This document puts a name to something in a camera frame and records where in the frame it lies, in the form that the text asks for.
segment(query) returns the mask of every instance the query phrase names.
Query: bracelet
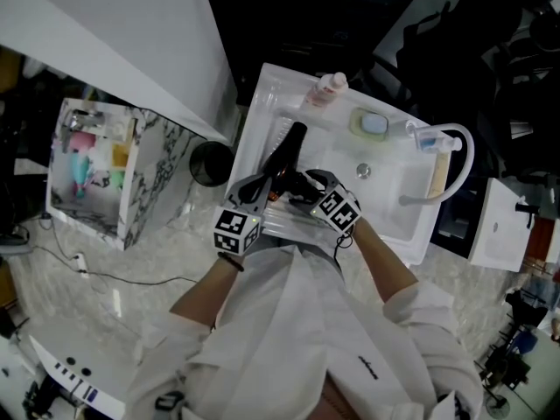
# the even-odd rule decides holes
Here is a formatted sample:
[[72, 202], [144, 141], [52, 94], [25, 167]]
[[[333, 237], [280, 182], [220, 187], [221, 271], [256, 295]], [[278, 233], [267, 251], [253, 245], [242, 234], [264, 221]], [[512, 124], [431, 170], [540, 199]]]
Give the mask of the bracelet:
[[225, 252], [218, 252], [218, 257], [221, 258], [222, 260], [226, 260], [229, 264], [231, 264], [239, 272], [243, 272], [245, 270], [245, 268], [243, 268], [243, 266], [241, 266], [236, 260], [234, 260], [231, 256], [229, 256]]

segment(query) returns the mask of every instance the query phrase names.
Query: white wall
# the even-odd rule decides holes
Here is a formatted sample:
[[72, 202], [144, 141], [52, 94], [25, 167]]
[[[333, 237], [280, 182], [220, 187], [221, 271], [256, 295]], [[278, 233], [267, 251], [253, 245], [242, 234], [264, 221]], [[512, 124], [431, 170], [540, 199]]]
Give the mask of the white wall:
[[208, 0], [0, 0], [0, 44], [204, 137], [235, 132], [235, 85]]

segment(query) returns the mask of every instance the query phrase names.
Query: soap dish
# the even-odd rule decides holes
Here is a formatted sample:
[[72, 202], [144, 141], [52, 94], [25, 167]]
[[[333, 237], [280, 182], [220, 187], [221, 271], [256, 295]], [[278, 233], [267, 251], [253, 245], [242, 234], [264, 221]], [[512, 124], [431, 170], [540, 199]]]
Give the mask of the soap dish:
[[[385, 130], [383, 132], [374, 134], [366, 132], [361, 127], [362, 117], [368, 114], [376, 115], [385, 120]], [[387, 133], [389, 131], [389, 120], [384, 115], [371, 112], [370, 110], [365, 110], [364, 108], [354, 108], [350, 113], [350, 122], [348, 124], [348, 128], [350, 129], [350, 132], [358, 137], [366, 138], [368, 140], [372, 140], [373, 142], [382, 142], [387, 138]]]

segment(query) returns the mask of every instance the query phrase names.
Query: soap bar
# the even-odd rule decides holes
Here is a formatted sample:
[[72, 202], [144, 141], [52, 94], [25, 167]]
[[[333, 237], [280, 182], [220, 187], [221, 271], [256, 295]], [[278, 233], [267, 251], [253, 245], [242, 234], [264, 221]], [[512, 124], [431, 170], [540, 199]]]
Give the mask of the soap bar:
[[361, 118], [361, 128], [368, 134], [385, 134], [388, 120], [379, 114], [364, 114]]

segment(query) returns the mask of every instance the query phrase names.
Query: white shirt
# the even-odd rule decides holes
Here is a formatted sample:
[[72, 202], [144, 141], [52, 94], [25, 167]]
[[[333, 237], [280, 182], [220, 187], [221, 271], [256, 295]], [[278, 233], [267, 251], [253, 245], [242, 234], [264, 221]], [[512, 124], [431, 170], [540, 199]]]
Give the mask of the white shirt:
[[452, 420], [457, 401], [474, 420], [482, 387], [451, 307], [449, 294], [417, 283], [383, 316], [323, 258], [295, 246], [257, 252], [212, 334], [170, 313], [147, 323], [126, 417], [151, 420], [156, 398], [179, 389], [184, 420], [303, 420], [328, 371], [362, 420]]

